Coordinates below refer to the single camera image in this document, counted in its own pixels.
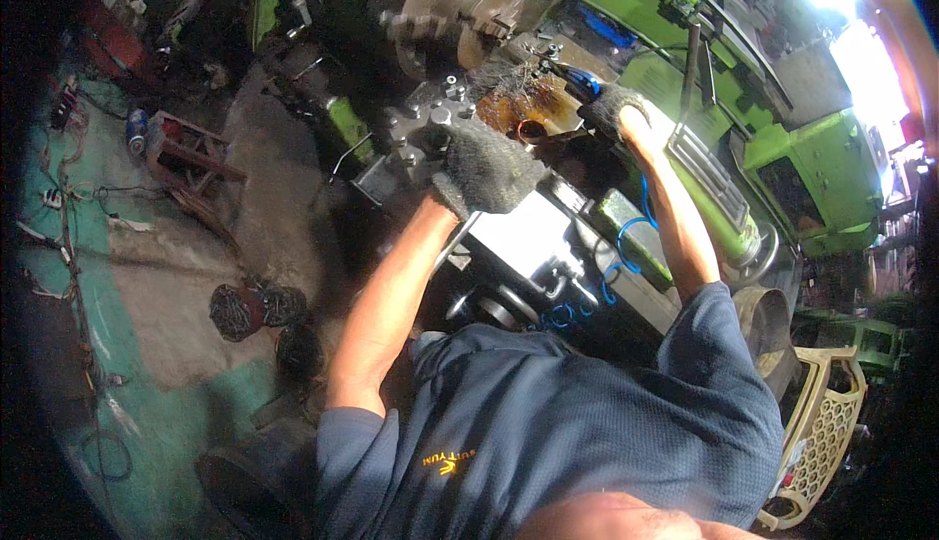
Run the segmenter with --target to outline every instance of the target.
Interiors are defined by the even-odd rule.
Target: concrete floor
[[[147,232],[108,219],[94,201],[79,203],[71,223],[91,344],[105,372],[131,379],[100,396],[100,427],[127,447],[133,472],[105,492],[98,456],[83,445],[93,424],[78,421],[56,431],[55,439],[123,538],[238,537],[205,501],[194,459],[250,433],[251,417],[284,390],[273,363],[277,331],[262,329],[242,343],[226,342],[208,318],[213,289],[237,284],[248,272],[302,289],[327,349],[346,312],[349,281],[322,197],[330,193],[319,191],[324,181],[313,135],[277,100],[261,94],[265,79],[258,67],[244,79],[221,131],[232,142],[229,162],[248,175],[233,226],[240,256],[171,200],[111,194],[108,210],[153,224]],[[87,89],[116,96],[105,84],[88,83]],[[88,111],[85,154],[68,168],[69,183],[155,187],[146,167],[124,148],[123,123]],[[74,141],[55,133],[50,138],[54,176]],[[38,168],[44,143],[36,129],[36,163],[24,183],[21,210],[35,210],[26,220],[30,227],[56,237],[58,215],[37,207],[50,185]],[[67,272],[57,252],[33,248],[20,259],[43,288],[65,289]],[[103,463],[107,473],[130,467],[111,444],[103,445]]]

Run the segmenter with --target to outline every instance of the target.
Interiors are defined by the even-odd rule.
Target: dark blue shirt
[[[510,538],[537,508],[601,490],[746,527],[775,482],[779,408],[722,283],[681,311],[657,371],[485,325],[427,340],[410,349],[407,424],[323,414],[323,537]]]

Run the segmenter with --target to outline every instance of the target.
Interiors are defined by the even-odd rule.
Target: glove
[[[642,104],[641,94],[617,84],[604,84],[600,86],[600,96],[589,104],[584,104],[578,110],[578,115],[584,120],[593,122],[596,128],[609,139],[623,142],[620,136],[620,111],[624,106],[632,106],[645,116],[651,127],[649,113]]]
[[[450,136],[443,167],[431,182],[444,205],[466,220],[476,210],[507,214],[534,191],[545,165],[516,142],[471,120],[430,125]]]

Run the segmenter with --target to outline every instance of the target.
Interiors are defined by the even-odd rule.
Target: yellow logo on shirt
[[[461,460],[466,460],[468,458],[473,458],[476,456],[476,450],[473,449],[469,452],[450,452],[450,455],[447,455],[446,452],[438,452],[428,458],[424,459],[424,466],[433,465],[434,463],[439,463],[443,461],[443,466],[440,467],[440,475],[446,475],[453,472],[456,469],[456,463]]]

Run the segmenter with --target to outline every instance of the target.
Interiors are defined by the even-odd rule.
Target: green painted floor
[[[110,85],[83,82],[93,95],[110,98],[119,106],[119,93]],[[129,162],[124,147],[124,123],[88,106],[90,124],[85,151],[67,166],[68,182],[77,185],[131,186],[154,183],[146,171],[123,167]],[[31,162],[19,196],[20,220],[49,237],[61,235],[58,212],[41,206],[40,194],[51,186],[40,171],[41,149],[46,143],[48,108],[37,113],[32,128]],[[52,175],[64,155],[75,151],[71,135],[49,133]],[[83,194],[90,187],[79,187]],[[108,207],[121,216],[152,222],[156,205],[126,195],[112,194]],[[133,461],[129,478],[102,488],[98,477],[95,444],[83,450],[81,443],[94,428],[81,427],[55,432],[77,477],[122,538],[235,538],[241,537],[203,498],[194,472],[194,459],[208,448],[236,440],[252,431],[249,417],[276,395],[275,371],[270,355],[248,360],[210,379],[167,391],[142,358],[128,309],[115,284],[109,257],[109,223],[95,201],[76,204],[70,218],[76,260],[82,272],[79,284],[84,294],[92,345],[105,373],[131,378],[122,387],[99,396],[98,416],[102,431],[116,434],[127,446]],[[58,252],[41,247],[23,249],[18,266],[29,269],[41,286],[62,293],[68,282],[66,266]],[[154,314],[163,311],[154,310]],[[207,316],[207,299],[205,299]],[[176,321],[172,315],[163,319]],[[110,440],[102,442],[106,473],[127,468],[123,453]]]

